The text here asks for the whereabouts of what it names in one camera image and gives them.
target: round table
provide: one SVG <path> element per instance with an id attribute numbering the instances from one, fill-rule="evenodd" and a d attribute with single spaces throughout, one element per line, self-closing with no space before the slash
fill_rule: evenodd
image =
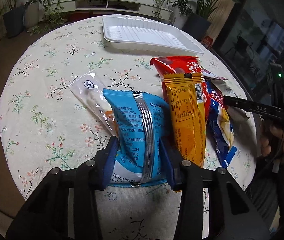
<path id="1" fill-rule="evenodd" d="M 68 89 L 78 76 L 95 69 L 105 86 L 163 96 L 150 51 L 112 48 L 103 38 L 102 17 L 58 28 L 32 44 L 13 67 L 0 99 L 0 134 L 12 177 L 27 199 L 53 167 L 75 168 L 106 146 L 110 134 Z M 201 65 L 229 78 L 241 98 L 244 91 L 224 64 L 203 49 Z M 238 148 L 228 171 L 242 188 L 252 180 L 256 150 L 253 117 L 235 125 Z M 208 136 L 204 167 L 219 166 Z M 96 192 L 104 239 L 173 239 L 181 193 L 168 184 L 151 187 L 107 187 Z M 204 228 L 208 234 L 208 193 L 204 190 Z"/>

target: dark trousers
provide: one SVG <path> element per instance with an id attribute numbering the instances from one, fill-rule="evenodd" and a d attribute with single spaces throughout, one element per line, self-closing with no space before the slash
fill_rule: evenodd
<path id="1" fill-rule="evenodd" d="M 263 158 L 257 159 L 255 175 L 245 193 L 263 218 L 267 228 L 270 228 L 278 208 L 277 174 L 272 172 L 273 165 L 259 174 L 265 165 Z"/>

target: blue snack bag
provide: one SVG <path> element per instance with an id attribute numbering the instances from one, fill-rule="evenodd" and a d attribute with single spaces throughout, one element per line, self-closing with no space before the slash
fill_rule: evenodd
<path id="1" fill-rule="evenodd" d="M 145 183 L 164 179 L 159 139 L 171 134 L 170 108 L 146 92 L 103 89 L 118 125 L 120 150 L 111 183 Z"/>
<path id="2" fill-rule="evenodd" d="M 223 104 L 223 94 L 210 81 L 206 81 L 211 99 L 208 124 L 216 141 L 216 154 L 222 167 L 227 168 L 237 148 L 233 146 L 234 132 Z"/>

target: white plastic tray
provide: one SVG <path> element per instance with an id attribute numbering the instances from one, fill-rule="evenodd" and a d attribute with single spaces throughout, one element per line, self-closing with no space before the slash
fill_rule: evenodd
<path id="1" fill-rule="evenodd" d="M 117 49 L 151 50 L 175 55 L 204 54 L 178 28 L 164 23 L 126 17 L 104 17 L 104 38 Z"/>

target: human hand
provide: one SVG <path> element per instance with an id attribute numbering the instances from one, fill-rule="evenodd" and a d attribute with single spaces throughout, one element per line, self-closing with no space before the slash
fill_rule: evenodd
<path id="1" fill-rule="evenodd" d="M 261 126 L 261 153 L 264 157 L 268 156 L 271 152 L 271 146 L 269 145 L 269 142 L 271 140 L 270 136 L 268 136 L 265 133 L 265 122 L 263 122 Z M 272 133 L 273 136 L 279 138 L 279 140 L 282 138 L 283 130 L 280 128 L 275 127 L 274 125 L 269 126 L 269 131 Z M 283 153 L 284 153 L 284 135 L 283 135 Z M 284 154 L 281 159 L 281 164 L 284 164 Z"/>

